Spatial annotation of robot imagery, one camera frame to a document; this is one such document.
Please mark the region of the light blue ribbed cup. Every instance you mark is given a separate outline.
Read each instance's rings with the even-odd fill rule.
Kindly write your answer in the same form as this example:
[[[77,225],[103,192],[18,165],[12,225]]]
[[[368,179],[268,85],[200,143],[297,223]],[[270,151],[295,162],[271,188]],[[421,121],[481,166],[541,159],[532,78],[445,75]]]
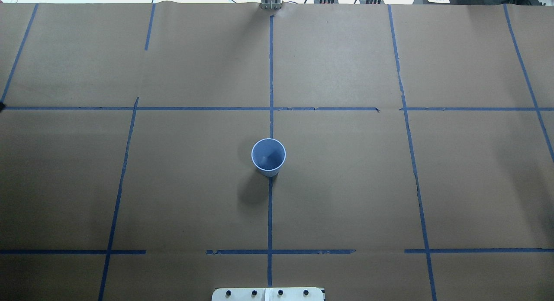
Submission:
[[[283,143],[277,139],[261,139],[251,149],[251,161],[265,177],[278,175],[287,158]]]

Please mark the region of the white pillar with base plate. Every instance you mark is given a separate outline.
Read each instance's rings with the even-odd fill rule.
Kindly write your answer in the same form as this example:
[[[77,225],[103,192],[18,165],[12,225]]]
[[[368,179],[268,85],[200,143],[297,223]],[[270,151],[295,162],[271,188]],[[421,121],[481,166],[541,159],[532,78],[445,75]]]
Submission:
[[[218,288],[212,301],[326,301],[323,288],[318,287],[255,287]]]

